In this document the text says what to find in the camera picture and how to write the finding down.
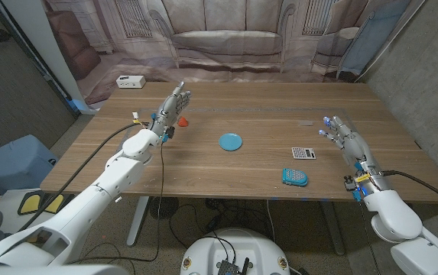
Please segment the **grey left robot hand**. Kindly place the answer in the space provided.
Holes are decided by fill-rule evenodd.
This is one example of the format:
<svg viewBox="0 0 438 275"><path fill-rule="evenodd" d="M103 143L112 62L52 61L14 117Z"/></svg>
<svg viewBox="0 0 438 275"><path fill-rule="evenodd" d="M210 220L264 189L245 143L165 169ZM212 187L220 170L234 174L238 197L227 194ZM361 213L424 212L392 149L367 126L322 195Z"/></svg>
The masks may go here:
<svg viewBox="0 0 438 275"><path fill-rule="evenodd" d="M181 81L157 110L155 119L148 129L162 136L178 119L180 113L189 105L191 91L183 91L185 82Z"/></svg>

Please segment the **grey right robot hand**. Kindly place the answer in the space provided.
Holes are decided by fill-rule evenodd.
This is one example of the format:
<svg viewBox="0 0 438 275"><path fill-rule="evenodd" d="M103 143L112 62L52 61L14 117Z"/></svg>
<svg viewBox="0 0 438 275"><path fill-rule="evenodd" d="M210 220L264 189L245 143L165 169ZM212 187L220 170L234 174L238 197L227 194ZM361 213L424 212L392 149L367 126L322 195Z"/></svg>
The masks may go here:
<svg viewBox="0 0 438 275"><path fill-rule="evenodd" d="M319 134L332 141L341 151L353 176L344 176L345 188L360 196L393 190L393 186L381 175L381 168L368 144L360 133L349 128L338 116L324 117L324 124L333 134L320 130Z"/></svg>

